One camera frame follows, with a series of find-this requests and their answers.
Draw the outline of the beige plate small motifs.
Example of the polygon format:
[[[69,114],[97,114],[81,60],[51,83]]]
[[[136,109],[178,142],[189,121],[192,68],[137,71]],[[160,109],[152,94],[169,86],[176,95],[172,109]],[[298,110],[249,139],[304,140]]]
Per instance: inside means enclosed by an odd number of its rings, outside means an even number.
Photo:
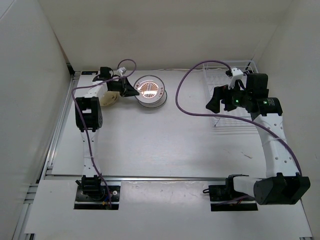
[[[120,97],[119,92],[116,91],[107,91],[100,100],[102,106],[109,106],[114,104],[117,99]]]

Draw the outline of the white plate orange sunburst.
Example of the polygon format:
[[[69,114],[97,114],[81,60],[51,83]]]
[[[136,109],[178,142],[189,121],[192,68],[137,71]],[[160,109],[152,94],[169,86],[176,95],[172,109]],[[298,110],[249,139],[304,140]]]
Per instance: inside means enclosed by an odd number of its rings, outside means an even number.
[[[165,85],[161,79],[155,76],[140,77],[133,87],[139,93],[135,98],[144,104],[155,104],[165,96]]]

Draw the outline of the white plate green rim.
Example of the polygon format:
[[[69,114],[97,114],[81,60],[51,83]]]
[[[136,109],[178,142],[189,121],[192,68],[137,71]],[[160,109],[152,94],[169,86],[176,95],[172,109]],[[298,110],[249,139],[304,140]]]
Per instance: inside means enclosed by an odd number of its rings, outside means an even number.
[[[164,105],[167,101],[167,91],[164,89],[160,90],[146,90],[140,91],[139,95],[135,98],[138,103],[145,108],[155,109]]]

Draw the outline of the plain beige plate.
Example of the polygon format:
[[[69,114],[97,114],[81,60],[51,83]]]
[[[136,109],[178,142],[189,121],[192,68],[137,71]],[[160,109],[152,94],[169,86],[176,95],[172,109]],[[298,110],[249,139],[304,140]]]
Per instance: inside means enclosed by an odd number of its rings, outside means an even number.
[[[117,95],[108,95],[106,97],[104,97],[102,100],[101,100],[101,106],[102,107],[108,107],[108,106],[111,106],[113,105],[114,103],[117,102],[118,100],[118,96]]]

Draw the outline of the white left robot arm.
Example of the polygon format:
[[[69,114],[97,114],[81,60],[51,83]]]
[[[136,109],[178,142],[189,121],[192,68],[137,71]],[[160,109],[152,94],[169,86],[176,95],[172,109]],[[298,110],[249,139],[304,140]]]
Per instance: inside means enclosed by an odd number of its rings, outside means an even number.
[[[139,93],[129,83],[125,67],[117,68],[113,74],[109,67],[101,67],[88,86],[76,87],[71,96],[75,106],[75,123],[80,131],[83,146],[83,172],[77,184],[84,195],[95,201],[111,199],[109,187],[102,176],[97,155],[99,130],[103,125],[100,100],[107,92],[119,93],[121,97],[134,97]]]

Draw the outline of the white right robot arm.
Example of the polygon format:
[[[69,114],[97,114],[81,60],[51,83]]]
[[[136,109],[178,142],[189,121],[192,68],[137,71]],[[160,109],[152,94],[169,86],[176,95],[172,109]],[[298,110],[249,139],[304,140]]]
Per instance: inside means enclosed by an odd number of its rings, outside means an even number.
[[[227,112],[243,108],[256,126],[263,148],[266,177],[230,175],[224,193],[230,200],[246,194],[259,205],[294,205],[310,188],[310,179],[303,176],[289,148],[283,127],[283,110],[278,98],[269,96],[268,75],[249,73],[246,82],[238,68],[226,71],[230,83],[216,86],[206,109],[220,113],[221,105]]]

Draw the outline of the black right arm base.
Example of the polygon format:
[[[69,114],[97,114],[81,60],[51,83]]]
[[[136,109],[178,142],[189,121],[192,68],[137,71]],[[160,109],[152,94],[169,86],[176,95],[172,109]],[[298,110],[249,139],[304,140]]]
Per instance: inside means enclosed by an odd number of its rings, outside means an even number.
[[[209,185],[202,193],[209,195],[211,212],[258,211],[253,197],[236,191],[229,193],[226,185]]]

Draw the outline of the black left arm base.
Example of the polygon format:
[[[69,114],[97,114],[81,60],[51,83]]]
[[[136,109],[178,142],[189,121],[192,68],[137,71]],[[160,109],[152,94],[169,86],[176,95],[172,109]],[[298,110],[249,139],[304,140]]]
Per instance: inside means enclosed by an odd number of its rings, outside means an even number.
[[[118,210],[120,205],[121,186],[110,185],[111,207],[107,190],[104,189],[100,196],[89,196],[84,194],[78,186],[73,208],[75,210]]]

